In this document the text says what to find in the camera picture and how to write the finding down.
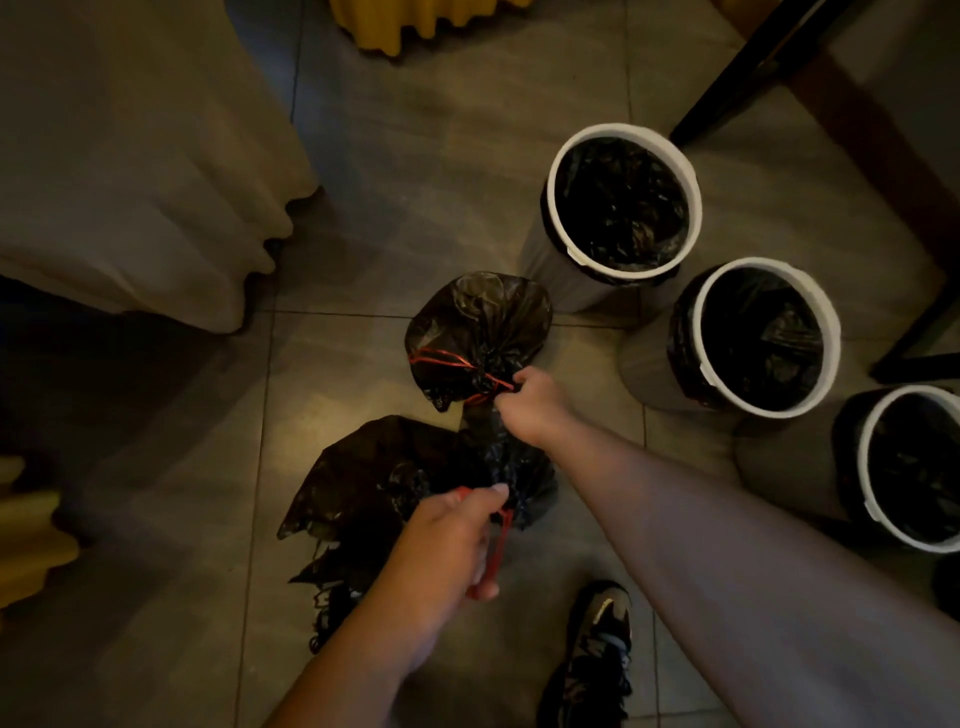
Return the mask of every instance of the yellow fabric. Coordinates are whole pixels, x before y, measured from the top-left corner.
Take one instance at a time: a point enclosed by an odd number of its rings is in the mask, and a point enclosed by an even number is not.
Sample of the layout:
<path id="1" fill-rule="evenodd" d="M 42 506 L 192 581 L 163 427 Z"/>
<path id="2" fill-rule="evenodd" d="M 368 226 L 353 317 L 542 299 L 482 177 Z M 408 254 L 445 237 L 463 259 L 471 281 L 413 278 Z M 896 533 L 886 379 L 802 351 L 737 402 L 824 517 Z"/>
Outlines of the yellow fabric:
<path id="1" fill-rule="evenodd" d="M 508 0 L 526 8 L 533 0 Z M 400 52 L 400 28 L 412 25 L 421 37 L 433 37 L 437 18 L 457 27 L 475 15 L 493 15 L 496 0 L 330 0 L 333 17 L 365 51 Z"/>
<path id="2" fill-rule="evenodd" d="M 22 470 L 20 458 L 0 457 L 4 480 Z M 60 494 L 11 495 L 5 488 L 6 483 L 0 484 L 0 609 L 39 592 L 49 569 L 73 561 L 80 553 L 73 537 L 50 523 Z"/>

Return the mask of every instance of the white trash can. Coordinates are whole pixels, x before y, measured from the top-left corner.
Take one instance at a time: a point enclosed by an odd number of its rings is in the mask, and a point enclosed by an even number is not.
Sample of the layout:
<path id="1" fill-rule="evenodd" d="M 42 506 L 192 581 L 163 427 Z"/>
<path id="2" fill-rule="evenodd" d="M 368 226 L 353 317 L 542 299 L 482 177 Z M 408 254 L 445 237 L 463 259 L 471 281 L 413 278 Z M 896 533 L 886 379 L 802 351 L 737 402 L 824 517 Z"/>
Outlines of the white trash can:
<path id="1" fill-rule="evenodd" d="M 705 302 L 716 281 L 729 271 L 757 268 L 796 290 L 816 318 L 823 342 L 820 372 L 806 396 L 783 409 L 765 409 L 738 396 L 714 370 L 704 343 Z M 696 411 L 740 409 L 772 419 L 789 419 L 813 409 L 827 395 L 840 364 L 840 319 L 827 294 L 803 271 L 779 260 L 745 257 L 697 276 L 672 311 L 624 339 L 617 355 L 620 377 L 630 393 L 655 409 Z"/>
<path id="2" fill-rule="evenodd" d="M 960 551 L 960 533 L 942 540 L 919 538 L 921 534 L 903 520 L 903 513 L 898 513 L 898 505 L 909 502 L 912 492 L 919 493 L 920 485 L 905 479 L 903 495 L 907 501 L 899 501 L 890 499 L 877 480 L 875 461 L 885 454 L 871 453 L 877 426 L 890 406 L 898 400 L 903 403 L 901 398 L 908 395 L 923 397 L 935 405 L 948 422 L 955 424 L 960 438 L 960 397 L 950 392 L 926 384 L 862 392 L 779 428 L 738 433 L 733 441 L 733 457 L 744 486 L 781 507 L 880 528 L 923 551 Z M 890 449 L 888 444 L 889 441 L 883 441 L 879 447 Z M 960 472 L 960 440 L 948 443 L 947 447 L 945 458 L 957 463 L 954 472 Z M 913 460 L 922 469 L 918 472 L 927 472 L 927 465 L 932 465 L 920 462 L 919 458 L 902 458 L 908 468 Z M 910 510 L 915 520 L 917 511 Z M 960 509 L 954 513 L 960 529 Z"/>
<path id="3" fill-rule="evenodd" d="M 687 205 L 686 238 L 675 257 L 649 271 L 620 271 L 601 265 L 581 251 L 560 222 L 555 197 L 557 171 L 566 153 L 577 144 L 601 137 L 627 139 L 653 153 L 677 177 Z M 540 194 L 540 212 L 520 254 L 520 274 L 547 289 L 554 310 L 581 311 L 624 285 L 652 285 L 676 275 L 703 223 L 703 201 L 693 165 L 673 143 L 650 129 L 631 124 L 598 124 L 570 137 L 553 159 Z"/>

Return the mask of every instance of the trash can rim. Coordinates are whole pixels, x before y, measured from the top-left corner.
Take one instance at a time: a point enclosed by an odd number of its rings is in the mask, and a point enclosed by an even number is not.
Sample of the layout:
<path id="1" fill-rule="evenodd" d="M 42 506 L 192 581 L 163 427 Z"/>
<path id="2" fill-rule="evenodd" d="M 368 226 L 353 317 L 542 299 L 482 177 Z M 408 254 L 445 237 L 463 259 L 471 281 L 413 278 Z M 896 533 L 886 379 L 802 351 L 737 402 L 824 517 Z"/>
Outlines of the trash can rim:
<path id="1" fill-rule="evenodd" d="M 689 214 L 686 240 L 676 256 L 659 268 L 653 268 L 649 271 L 620 271 L 616 268 L 601 265 L 596 260 L 593 260 L 593 258 L 584 254 L 584 252 L 576 246 L 560 222 L 560 214 L 557 212 L 557 201 L 555 199 L 557 172 L 560 169 L 560 162 L 566 153 L 580 142 L 602 136 L 614 136 L 627 139 L 653 152 L 677 176 L 677 180 L 684 189 L 686 207 Z M 704 206 L 700 195 L 700 185 L 697 183 L 697 176 L 689 159 L 665 136 L 658 134 L 652 129 L 638 127 L 633 124 L 595 124 L 594 126 L 581 129 L 570 137 L 553 158 L 553 164 L 550 165 L 550 174 L 547 176 L 546 181 L 546 202 L 547 208 L 550 211 L 550 222 L 557 231 L 557 235 L 563 240 L 566 246 L 566 254 L 581 266 L 586 266 L 597 273 L 619 280 L 650 279 L 656 276 L 662 276 L 667 271 L 676 268 L 693 249 L 694 244 L 697 242 L 697 237 L 700 235 L 700 227 L 703 225 Z"/>
<path id="2" fill-rule="evenodd" d="M 707 299 L 707 293 L 713 284 L 725 273 L 735 268 L 759 268 L 780 276 L 790 283 L 797 292 L 804 297 L 804 300 L 810 306 L 814 316 L 817 318 L 817 325 L 824 338 L 824 360 L 820 370 L 820 376 L 817 377 L 817 383 L 810 393 L 796 406 L 783 410 L 768 410 L 757 407 L 754 404 L 738 397 L 728 387 L 720 376 L 713 369 L 707 357 L 707 348 L 704 346 L 704 336 L 701 331 L 701 324 L 704 317 L 704 302 Z M 732 260 L 725 265 L 719 266 L 704 281 L 697 293 L 696 301 L 693 305 L 693 320 L 691 322 L 693 348 L 700 360 L 700 372 L 707 384 L 716 388 L 720 393 L 737 407 L 772 420 L 786 420 L 792 417 L 799 417 L 805 412 L 813 409 L 827 396 L 833 381 L 836 379 L 837 371 L 840 368 L 840 317 L 837 316 L 833 303 L 830 301 L 827 293 L 809 274 L 798 268 L 794 268 L 789 263 L 782 260 L 774 260 L 769 257 L 741 257 Z"/>
<path id="3" fill-rule="evenodd" d="M 867 415 L 867 419 L 863 422 L 863 428 L 860 431 L 860 441 L 857 443 L 856 449 L 856 469 L 857 469 L 857 479 L 860 481 L 860 489 L 863 491 L 864 503 L 867 506 L 867 512 L 870 514 L 870 517 L 880 523 L 884 528 L 886 528 L 890 533 L 896 536 L 905 544 L 908 544 L 914 548 L 918 548 L 921 551 L 928 551 L 930 553 L 954 553 L 960 551 L 960 535 L 954 536 L 946 541 L 942 541 L 939 544 L 930 544 L 923 541 L 917 541 L 914 538 L 911 538 L 907 534 L 903 533 L 899 528 L 897 528 L 893 522 L 887 518 L 887 515 L 883 512 L 883 509 L 880 508 L 879 504 L 876 502 L 876 496 L 874 495 L 873 487 L 870 483 L 870 463 L 868 456 L 870 454 L 870 441 L 873 438 L 874 430 L 876 429 L 876 424 L 880 421 L 880 417 L 886 411 L 894 401 L 905 395 L 919 394 L 924 395 L 925 397 L 936 401 L 940 404 L 947 412 L 952 415 L 953 419 L 960 424 L 960 397 L 951 394 L 945 389 L 940 387 L 934 387 L 930 384 L 907 384 L 902 387 L 889 392 L 886 396 L 878 401 L 873 409 L 870 410 L 870 414 Z"/>

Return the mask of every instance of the black sneaker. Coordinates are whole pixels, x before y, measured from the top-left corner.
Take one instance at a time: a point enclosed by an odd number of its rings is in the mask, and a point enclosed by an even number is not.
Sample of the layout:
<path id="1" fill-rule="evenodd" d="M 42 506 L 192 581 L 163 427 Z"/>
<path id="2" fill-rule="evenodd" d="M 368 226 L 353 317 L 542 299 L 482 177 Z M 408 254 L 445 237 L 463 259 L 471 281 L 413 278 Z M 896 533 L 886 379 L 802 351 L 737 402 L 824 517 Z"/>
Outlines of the black sneaker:
<path id="1" fill-rule="evenodd" d="M 630 596 L 615 581 L 584 587 L 566 627 L 566 661 L 543 691 L 538 728 L 618 728 L 630 694 Z"/>

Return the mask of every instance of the trash can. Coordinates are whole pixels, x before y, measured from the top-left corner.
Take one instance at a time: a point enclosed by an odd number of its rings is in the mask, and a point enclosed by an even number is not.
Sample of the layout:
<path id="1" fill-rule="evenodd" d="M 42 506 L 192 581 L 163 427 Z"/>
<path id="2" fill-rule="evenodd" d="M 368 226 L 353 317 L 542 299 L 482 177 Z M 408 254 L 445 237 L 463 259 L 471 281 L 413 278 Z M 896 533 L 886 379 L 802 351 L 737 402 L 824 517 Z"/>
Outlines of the trash can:
<path id="1" fill-rule="evenodd" d="M 649 178 L 652 180 L 651 184 L 675 184 L 676 186 L 671 189 L 677 192 L 678 197 L 682 191 L 686 215 L 685 227 L 676 235 L 675 240 L 670 241 L 669 259 L 660 260 L 654 256 L 648 261 L 641 260 L 636 264 L 616 263 L 617 267 L 614 267 L 614 263 L 606 258 L 604 262 L 604 260 L 590 257 L 588 253 L 592 250 L 592 241 L 577 240 L 576 234 L 571 234 L 573 231 L 564 227 L 562 223 L 564 212 L 575 208 L 578 201 L 576 199 L 568 201 L 564 196 L 564 192 L 569 191 L 569 184 L 560 185 L 562 189 L 558 190 L 558 174 L 563 179 L 573 180 L 574 172 L 568 170 L 571 164 L 571 157 L 568 154 L 574 154 L 575 147 L 582 148 L 578 145 L 592 140 L 633 142 L 642 148 L 641 151 L 644 154 L 652 155 L 645 159 L 650 162 L 650 168 L 655 170 L 650 174 L 657 175 Z M 613 174 L 618 175 L 621 172 L 623 169 L 617 167 Z M 614 184 L 608 186 L 618 186 L 622 180 L 615 179 L 612 182 Z M 631 192 L 632 200 L 637 197 L 633 194 L 634 189 L 643 186 L 634 178 L 630 178 L 625 184 L 627 187 L 614 191 L 604 188 L 600 190 L 600 194 L 602 196 L 610 192 L 616 197 L 618 193 Z M 611 200 L 602 202 L 615 206 L 616 200 L 612 203 Z M 689 254 L 700 234 L 702 220 L 703 202 L 693 166 L 669 139 L 650 129 L 630 124 L 599 124 L 587 127 L 570 137 L 553 159 L 546 183 L 540 193 L 540 212 L 534 220 L 520 254 L 520 274 L 527 279 L 535 280 L 547 289 L 555 310 L 564 313 L 580 311 L 599 302 L 619 286 L 656 285 L 660 281 L 675 276 L 679 271 L 678 266 Z M 642 221 L 637 221 L 636 225 L 642 228 L 641 223 Z"/>
<path id="2" fill-rule="evenodd" d="M 776 505 L 960 551 L 960 398 L 926 384 L 863 392 L 734 437 L 744 486 Z"/>
<path id="3" fill-rule="evenodd" d="M 839 364 L 840 320 L 827 294 L 803 271 L 764 257 L 697 276 L 617 356 L 627 389 L 651 407 L 772 419 L 815 407 Z"/>

